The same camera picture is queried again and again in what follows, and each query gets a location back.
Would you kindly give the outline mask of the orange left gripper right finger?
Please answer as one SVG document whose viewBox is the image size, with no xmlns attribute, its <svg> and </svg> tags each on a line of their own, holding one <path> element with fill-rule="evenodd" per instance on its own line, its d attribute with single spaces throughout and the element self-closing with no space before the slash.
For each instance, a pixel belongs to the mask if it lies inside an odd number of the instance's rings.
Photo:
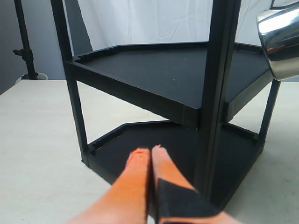
<svg viewBox="0 0 299 224">
<path fill-rule="evenodd" d="M 239 224 L 207 201 L 182 175 L 161 145 L 151 151 L 157 224 Z"/>
</svg>

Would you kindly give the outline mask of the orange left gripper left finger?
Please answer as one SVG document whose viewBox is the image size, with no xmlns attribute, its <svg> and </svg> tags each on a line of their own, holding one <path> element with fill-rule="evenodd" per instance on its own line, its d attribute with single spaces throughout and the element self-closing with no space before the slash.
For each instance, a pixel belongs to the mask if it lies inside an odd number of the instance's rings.
<svg viewBox="0 0 299 224">
<path fill-rule="evenodd" d="M 150 150 L 137 148 L 111 188 L 69 224 L 145 224 L 148 216 Z"/>
</svg>

